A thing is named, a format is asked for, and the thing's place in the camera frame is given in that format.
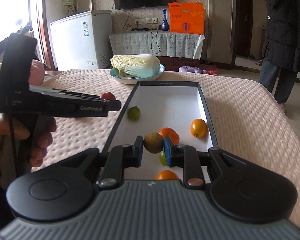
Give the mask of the person's left hand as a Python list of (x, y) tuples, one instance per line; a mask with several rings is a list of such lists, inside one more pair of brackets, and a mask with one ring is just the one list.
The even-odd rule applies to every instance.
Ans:
[[(27, 139), (30, 136), (30, 132), (26, 129), (26, 127), (15, 118), (13, 118), (12, 121), (15, 138), (19, 140)], [(43, 158), (47, 154), (47, 148), (53, 142), (52, 133), (55, 132), (56, 129), (56, 121), (54, 118), (52, 118), (48, 122), (47, 128), (36, 137), (36, 142), (31, 150), (31, 157), (29, 159), (29, 162), (33, 167), (39, 167), (42, 165)], [(2, 147), (5, 136), (10, 136), (8, 117), (7, 115), (0, 113), (0, 170), (1, 155), (3, 152)]]

